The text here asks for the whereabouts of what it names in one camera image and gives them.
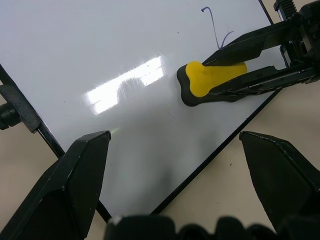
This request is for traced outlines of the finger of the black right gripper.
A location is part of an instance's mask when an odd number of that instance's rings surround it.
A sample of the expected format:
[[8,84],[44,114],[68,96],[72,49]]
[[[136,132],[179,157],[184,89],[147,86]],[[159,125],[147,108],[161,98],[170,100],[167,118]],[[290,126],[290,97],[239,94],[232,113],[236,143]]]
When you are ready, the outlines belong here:
[[283,69],[267,66],[242,74],[209,91],[209,96],[254,96],[290,87],[312,83],[320,78],[320,70],[311,64],[299,64]]
[[288,21],[272,24],[236,38],[214,52],[204,66],[232,66],[258,58],[267,50],[288,42],[294,35],[294,25]]

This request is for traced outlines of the black whiteboard stand bracket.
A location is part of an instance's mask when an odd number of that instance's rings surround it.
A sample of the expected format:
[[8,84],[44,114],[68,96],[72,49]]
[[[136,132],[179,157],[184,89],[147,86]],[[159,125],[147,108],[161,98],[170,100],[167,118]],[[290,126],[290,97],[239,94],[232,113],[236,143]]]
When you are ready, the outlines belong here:
[[20,120],[31,133],[35,133],[41,126],[41,120],[31,104],[21,91],[11,85],[0,85],[0,95],[10,103],[20,116]]

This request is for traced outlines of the black-framed whiteboard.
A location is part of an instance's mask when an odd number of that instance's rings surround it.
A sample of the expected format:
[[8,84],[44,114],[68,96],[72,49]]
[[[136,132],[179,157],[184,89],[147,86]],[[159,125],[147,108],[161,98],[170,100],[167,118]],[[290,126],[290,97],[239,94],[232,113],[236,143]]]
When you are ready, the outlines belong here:
[[188,107],[177,70],[269,25],[259,0],[0,0],[0,65],[63,150],[110,131],[100,202],[150,214],[273,97]]

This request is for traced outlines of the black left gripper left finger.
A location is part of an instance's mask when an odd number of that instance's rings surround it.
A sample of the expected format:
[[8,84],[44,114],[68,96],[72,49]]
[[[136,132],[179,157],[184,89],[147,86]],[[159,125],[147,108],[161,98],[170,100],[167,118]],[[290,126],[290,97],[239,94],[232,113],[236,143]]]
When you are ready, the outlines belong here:
[[77,139],[39,178],[0,240],[84,240],[99,202],[109,131]]

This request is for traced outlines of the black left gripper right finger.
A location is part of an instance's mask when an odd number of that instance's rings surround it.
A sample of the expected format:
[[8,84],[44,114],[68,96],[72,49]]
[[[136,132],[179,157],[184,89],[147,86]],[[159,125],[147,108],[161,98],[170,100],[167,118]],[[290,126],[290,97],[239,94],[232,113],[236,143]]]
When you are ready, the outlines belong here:
[[247,166],[255,192],[276,232],[288,217],[320,217],[320,170],[289,141],[242,131]]

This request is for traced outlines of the yellow and black whiteboard eraser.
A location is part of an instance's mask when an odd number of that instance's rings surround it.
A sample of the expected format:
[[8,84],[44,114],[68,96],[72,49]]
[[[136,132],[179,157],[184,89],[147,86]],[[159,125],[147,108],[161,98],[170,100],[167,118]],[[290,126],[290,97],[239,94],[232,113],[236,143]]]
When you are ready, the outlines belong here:
[[231,66],[204,66],[192,61],[177,70],[176,76],[181,88],[181,99],[189,107],[203,103],[233,103],[241,96],[211,95],[211,89],[248,72],[244,62]]

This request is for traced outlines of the black ribbed stand knob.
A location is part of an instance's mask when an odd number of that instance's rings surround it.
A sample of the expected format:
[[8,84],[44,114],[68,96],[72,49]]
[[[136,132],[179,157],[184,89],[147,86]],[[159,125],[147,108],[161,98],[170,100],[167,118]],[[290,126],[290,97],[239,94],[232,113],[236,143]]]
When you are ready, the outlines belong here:
[[14,127],[20,122],[20,115],[9,102],[0,105],[0,130]]

